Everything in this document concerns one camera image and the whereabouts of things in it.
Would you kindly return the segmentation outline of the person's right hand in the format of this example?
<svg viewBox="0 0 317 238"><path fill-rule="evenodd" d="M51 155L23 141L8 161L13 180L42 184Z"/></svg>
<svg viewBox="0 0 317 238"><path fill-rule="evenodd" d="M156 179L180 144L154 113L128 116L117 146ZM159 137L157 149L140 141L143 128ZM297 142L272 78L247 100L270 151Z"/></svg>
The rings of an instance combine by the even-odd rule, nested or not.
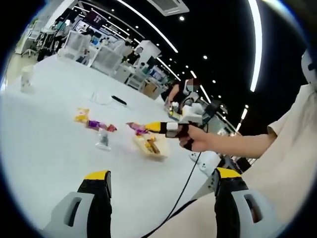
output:
<svg viewBox="0 0 317 238"><path fill-rule="evenodd" d="M186 135L179 137L181 147L193 152L205 152L212 149L215 135L190 125Z"/></svg>

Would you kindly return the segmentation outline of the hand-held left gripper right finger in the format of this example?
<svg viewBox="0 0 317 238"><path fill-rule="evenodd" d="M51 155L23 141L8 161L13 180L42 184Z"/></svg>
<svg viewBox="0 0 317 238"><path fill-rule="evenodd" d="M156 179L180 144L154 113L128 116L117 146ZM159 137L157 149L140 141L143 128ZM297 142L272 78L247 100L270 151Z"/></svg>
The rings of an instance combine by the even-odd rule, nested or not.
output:
<svg viewBox="0 0 317 238"><path fill-rule="evenodd" d="M218 238L276 238L285 229L271 203L235 170L214 170L214 195Z"/></svg>

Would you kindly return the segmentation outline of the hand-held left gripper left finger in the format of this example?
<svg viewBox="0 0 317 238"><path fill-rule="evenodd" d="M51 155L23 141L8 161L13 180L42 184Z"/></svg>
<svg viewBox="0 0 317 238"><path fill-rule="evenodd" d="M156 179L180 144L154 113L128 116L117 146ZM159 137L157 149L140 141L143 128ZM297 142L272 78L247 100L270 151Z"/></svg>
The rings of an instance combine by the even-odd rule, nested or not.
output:
<svg viewBox="0 0 317 238"><path fill-rule="evenodd" d="M109 238L111 214L111 172L93 172L53 208L43 237Z"/></svg>

